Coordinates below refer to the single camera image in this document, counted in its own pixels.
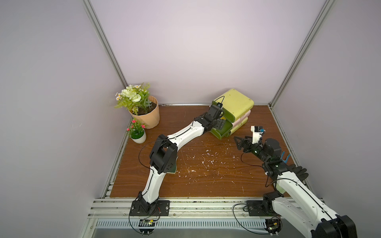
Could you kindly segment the green pink drawer cabinet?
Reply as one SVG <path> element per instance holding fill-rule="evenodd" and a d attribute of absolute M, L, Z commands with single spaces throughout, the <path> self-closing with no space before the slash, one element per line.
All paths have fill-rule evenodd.
<path fill-rule="evenodd" d="M 212 101 L 220 102 L 226 109 L 223 119 L 232 123 L 231 135 L 236 132 L 247 121 L 254 106 L 254 101 L 236 89 L 230 89 Z"/>

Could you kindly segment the yellow green sponge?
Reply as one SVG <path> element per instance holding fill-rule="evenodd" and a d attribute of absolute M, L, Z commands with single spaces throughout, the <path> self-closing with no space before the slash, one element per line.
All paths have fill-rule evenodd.
<path fill-rule="evenodd" d="M 170 174 L 175 174 L 177 171 L 177 165 L 173 165 L 167 173 L 170 173 Z"/>

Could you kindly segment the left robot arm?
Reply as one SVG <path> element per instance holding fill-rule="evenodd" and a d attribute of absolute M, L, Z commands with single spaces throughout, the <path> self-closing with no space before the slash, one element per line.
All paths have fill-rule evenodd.
<path fill-rule="evenodd" d="M 146 213 L 155 210 L 159 191 L 165 175 L 176 165 L 177 153 L 188 142 L 211 131 L 212 128 L 220 129 L 224 126 L 223 104 L 218 102 L 211 105 L 204 114 L 196 117 L 182 130 L 165 136 L 159 135 L 149 154 L 150 172 L 144 190 L 137 196 L 140 208 Z"/>

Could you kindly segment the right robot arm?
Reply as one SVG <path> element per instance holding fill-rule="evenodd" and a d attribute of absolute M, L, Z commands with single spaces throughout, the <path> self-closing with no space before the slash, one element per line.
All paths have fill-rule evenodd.
<path fill-rule="evenodd" d="M 234 137 L 238 150 L 251 153 L 262 161 L 265 174 L 275 191 L 264 195 L 263 207 L 285 218 L 306 238 L 356 238 L 354 221 L 340 216 L 324 204 L 303 183 L 307 170 L 282 158 L 277 140 L 261 137 Z"/>

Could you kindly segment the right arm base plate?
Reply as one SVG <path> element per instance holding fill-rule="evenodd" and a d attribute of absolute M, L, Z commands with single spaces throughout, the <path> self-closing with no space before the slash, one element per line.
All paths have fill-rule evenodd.
<path fill-rule="evenodd" d="M 270 204 L 267 201 L 247 200 L 246 204 L 247 204 L 246 210 L 249 213 L 249 216 L 268 216 L 268 217 L 278 216 L 278 214 L 272 210 L 272 208 L 270 207 Z"/>

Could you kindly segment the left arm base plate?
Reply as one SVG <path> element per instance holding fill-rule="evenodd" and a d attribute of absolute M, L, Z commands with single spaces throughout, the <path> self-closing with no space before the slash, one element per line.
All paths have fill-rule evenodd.
<path fill-rule="evenodd" d="M 170 201 L 157 200 L 152 204 L 145 201 L 133 201 L 130 216 L 169 216 Z"/>

